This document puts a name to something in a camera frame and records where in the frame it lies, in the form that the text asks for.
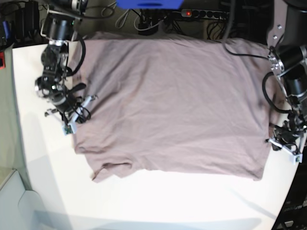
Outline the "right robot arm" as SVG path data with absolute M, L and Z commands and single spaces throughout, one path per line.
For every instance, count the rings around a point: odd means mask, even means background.
M 41 35 L 47 39 L 48 45 L 41 54 L 43 72 L 35 80 L 35 92 L 38 97 L 51 102 L 54 109 L 47 110 L 45 116 L 59 113 L 65 128 L 75 123 L 85 123 L 91 118 L 86 109 L 94 97 L 75 97 L 75 93 L 85 89 L 84 83 L 68 89 L 65 80 L 75 75 L 81 68 L 86 54 L 84 39 L 78 33 L 78 25 L 83 20 L 103 20 L 114 14 L 114 9 L 105 6 L 109 13 L 100 16 L 87 16 L 89 9 L 86 0 L 47 0 L 47 18 L 41 28 Z M 81 57 L 75 67 L 68 67 L 69 42 L 77 41 L 81 45 Z

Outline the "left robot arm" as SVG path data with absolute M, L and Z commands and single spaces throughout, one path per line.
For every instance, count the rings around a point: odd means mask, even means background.
M 271 71 L 262 80 L 262 92 L 269 106 L 280 114 L 286 114 L 282 126 L 272 124 L 273 136 L 266 140 L 274 151 L 287 152 L 294 162 L 302 162 L 301 147 L 307 132 L 307 2 L 286 0 L 286 19 L 279 24 L 282 35 L 269 47 Z M 270 76 L 277 80 L 289 110 L 278 108 L 269 98 L 266 82 Z

